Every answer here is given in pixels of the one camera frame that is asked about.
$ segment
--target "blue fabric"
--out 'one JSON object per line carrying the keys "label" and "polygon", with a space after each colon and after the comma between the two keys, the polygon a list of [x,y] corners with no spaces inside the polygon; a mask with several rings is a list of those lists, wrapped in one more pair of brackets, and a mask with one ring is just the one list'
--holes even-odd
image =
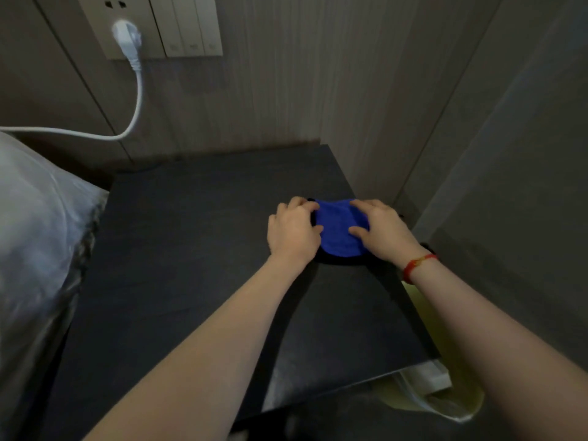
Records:
{"label": "blue fabric", "polygon": [[325,227],[320,234],[320,247],[337,257],[357,257],[368,251],[362,241],[348,231],[351,226],[369,229],[368,217],[349,201],[316,200],[320,204],[320,209],[315,212],[316,224]]}

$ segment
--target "white power cord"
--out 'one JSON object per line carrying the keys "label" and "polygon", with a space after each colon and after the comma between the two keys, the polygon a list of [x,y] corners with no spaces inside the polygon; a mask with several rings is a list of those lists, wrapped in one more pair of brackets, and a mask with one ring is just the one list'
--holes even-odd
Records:
{"label": "white power cord", "polygon": [[33,132],[33,133],[58,133],[69,134],[70,136],[77,136],[78,138],[88,138],[97,140],[119,140],[126,138],[139,119],[141,112],[141,105],[143,104],[143,77],[141,75],[141,61],[139,60],[139,48],[141,47],[141,33],[137,27],[126,20],[117,21],[112,27],[112,34],[116,43],[121,47],[121,51],[129,60],[131,68],[135,71],[137,76],[137,102],[135,105],[135,113],[130,120],[129,126],[121,134],[116,136],[103,136],[101,134],[75,132],[72,130],[63,130],[61,128],[49,127],[0,127],[1,132]]}

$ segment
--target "black table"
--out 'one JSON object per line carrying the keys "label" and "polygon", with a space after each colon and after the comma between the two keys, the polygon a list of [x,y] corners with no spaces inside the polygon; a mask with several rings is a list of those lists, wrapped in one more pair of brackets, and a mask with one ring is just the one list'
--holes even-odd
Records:
{"label": "black table", "polygon": [[[42,439],[79,440],[269,255],[292,196],[353,192],[327,146],[206,156],[117,176]],[[437,357],[392,266],[311,263],[279,307],[238,419]]]}

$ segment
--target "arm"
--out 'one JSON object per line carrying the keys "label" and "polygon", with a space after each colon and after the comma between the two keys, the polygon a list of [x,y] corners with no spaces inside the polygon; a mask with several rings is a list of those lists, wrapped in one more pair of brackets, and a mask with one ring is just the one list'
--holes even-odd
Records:
{"label": "arm", "polygon": [[259,271],[151,370],[92,429],[95,440],[224,440],[274,313],[315,256],[315,202],[293,198],[269,217],[271,255]]}
{"label": "arm", "polygon": [[[370,231],[350,228],[379,258],[403,269],[429,253],[378,200],[352,202]],[[411,280],[435,307],[484,388],[525,439],[588,439],[588,375],[498,309],[437,260]]]}

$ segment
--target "red bracelet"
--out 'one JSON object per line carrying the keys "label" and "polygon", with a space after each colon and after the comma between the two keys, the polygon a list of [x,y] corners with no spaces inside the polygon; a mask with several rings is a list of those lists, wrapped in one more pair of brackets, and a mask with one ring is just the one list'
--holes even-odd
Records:
{"label": "red bracelet", "polygon": [[414,260],[411,260],[408,262],[408,265],[404,268],[403,271],[403,275],[402,275],[402,281],[404,281],[405,283],[408,283],[409,285],[412,285],[412,281],[410,281],[410,273],[412,272],[412,270],[414,268],[416,268],[417,266],[419,266],[423,261],[425,261],[427,258],[434,258],[434,259],[439,259],[437,257],[437,255],[435,254],[427,254],[424,257],[421,258],[417,258]]}

